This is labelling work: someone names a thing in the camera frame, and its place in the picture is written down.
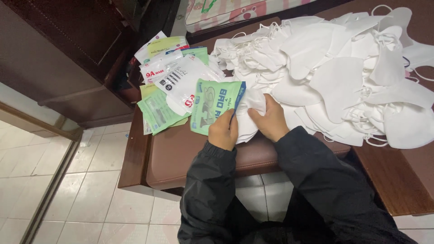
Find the pink mattress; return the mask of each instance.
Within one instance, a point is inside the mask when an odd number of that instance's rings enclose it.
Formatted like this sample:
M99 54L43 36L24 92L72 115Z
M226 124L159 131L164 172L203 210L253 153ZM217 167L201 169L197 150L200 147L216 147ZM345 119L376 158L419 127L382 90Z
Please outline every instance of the pink mattress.
M190 33L294 8L315 0L189 0L185 26Z

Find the cabinet door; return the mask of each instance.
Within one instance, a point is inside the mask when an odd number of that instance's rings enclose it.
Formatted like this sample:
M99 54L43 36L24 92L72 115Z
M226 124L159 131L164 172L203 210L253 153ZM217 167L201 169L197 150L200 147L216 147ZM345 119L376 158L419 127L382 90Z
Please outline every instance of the cabinet door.
M2 1L100 83L131 41L109 0Z

